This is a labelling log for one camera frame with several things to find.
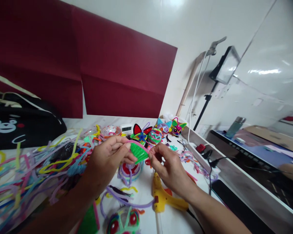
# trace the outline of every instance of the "red paper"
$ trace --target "red paper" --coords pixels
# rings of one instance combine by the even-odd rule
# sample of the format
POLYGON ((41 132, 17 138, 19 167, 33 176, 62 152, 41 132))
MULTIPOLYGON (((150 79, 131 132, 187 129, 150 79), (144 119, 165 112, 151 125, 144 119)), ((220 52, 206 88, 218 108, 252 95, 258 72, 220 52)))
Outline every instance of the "red paper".
POLYGON ((73 7, 87 114, 157 118, 177 48, 73 7))
MULTIPOLYGON (((71 5, 54 0, 0 1, 0 75, 82 118, 82 83, 71 5)), ((18 92, 0 82, 1 92, 18 92)))
POLYGON ((157 118, 176 52, 61 1, 0 1, 0 75, 62 117, 82 117, 82 80, 88 114, 157 118))

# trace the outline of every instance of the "red cat ear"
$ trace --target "red cat ear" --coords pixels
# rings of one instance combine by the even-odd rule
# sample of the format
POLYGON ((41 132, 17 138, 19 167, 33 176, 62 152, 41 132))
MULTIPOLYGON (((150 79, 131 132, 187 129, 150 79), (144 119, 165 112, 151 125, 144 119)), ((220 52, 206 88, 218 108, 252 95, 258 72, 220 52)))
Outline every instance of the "red cat ear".
POLYGON ((133 133, 135 134, 135 135, 137 135, 138 133, 140 133, 140 132, 142 132, 142 130, 141 130, 141 128, 139 127, 139 125, 138 124, 134 124, 134 127, 133 127, 133 133))
POLYGON ((143 132, 148 135, 149 132, 152 130, 153 127, 148 127, 147 129, 145 129, 143 132))

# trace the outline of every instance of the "white wall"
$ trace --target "white wall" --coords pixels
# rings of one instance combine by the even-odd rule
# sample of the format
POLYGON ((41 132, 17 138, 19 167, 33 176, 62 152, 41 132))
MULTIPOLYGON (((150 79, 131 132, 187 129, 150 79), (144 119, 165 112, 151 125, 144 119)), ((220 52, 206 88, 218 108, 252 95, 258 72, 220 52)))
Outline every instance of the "white wall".
MULTIPOLYGON (((293 98, 288 100, 289 95, 282 90, 293 93, 293 69, 285 67, 281 60, 293 66, 293 0, 278 0, 265 21, 274 0, 64 1, 178 47, 160 114, 176 113, 195 58, 208 50, 213 41, 228 37, 218 45, 217 54, 211 57, 209 71, 217 65, 228 46, 234 45, 241 56, 258 29, 236 74, 247 85, 292 105, 293 98), (249 70, 272 70, 275 67, 282 72, 266 75, 248 73, 249 70)), ((193 114, 196 115, 192 118, 191 128, 204 105, 203 96, 210 92, 212 86, 213 81, 206 76, 194 102, 193 114)), ((221 94, 221 89, 218 90, 217 96, 221 94)), ((275 101, 270 101, 269 105, 264 101, 258 107, 252 107, 254 100, 262 96, 241 82, 232 84, 224 98, 212 98, 198 130, 204 134, 207 128, 228 128, 238 115, 246 117, 248 124, 266 126, 293 111, 289 105, 277 111, 280 104, 275 101)), ((181 117, 186 116, 190 100, 191 97, 186 100, 181 117)))
MULTIPOLYGON (((201 135, 217 127, 227 129, 237 116, 246 117, 246 125, 270 126, 293 114, 293 0, 276 1, 235 75, 242 82, 233 78, 230 87, 216 90, 217 97, 212 97, 197 129, 201 135), (254 106, 258 98, 263 101, 254 106)), ((210 86, 201 90, 200 95, 209 91, 210 86)), ((193 123, 203 105, 200 98, 194 109, 197 116, 191 119, 193 123)))

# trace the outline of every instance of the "water bottle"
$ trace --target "water bottle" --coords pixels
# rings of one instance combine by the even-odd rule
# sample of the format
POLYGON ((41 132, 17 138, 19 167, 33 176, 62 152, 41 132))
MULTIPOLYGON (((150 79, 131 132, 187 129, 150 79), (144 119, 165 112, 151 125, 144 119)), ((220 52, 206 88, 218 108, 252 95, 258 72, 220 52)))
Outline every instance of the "water bottle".
POLYGON ((226 137, 232 138, 234 135, 239 131, 239 129, 242 127, 244 122, 246 121, 246 118, 243 117, 237 117, 233 124, 230 126, 229 130, 226 133, 226 137))

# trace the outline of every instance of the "digital timer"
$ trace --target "digital timer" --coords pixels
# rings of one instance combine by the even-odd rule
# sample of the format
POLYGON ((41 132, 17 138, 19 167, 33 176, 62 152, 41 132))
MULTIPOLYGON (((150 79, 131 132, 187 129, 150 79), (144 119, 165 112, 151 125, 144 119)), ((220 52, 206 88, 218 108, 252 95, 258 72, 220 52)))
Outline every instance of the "digital timer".
POLYGON ((131 135, 133 134, 133 125, 131 123, 128 123, 128 124, 122 124, 120 126, 120 129, 121 129, 121 132, 123 134, 126 134, 126 135, 131 135))

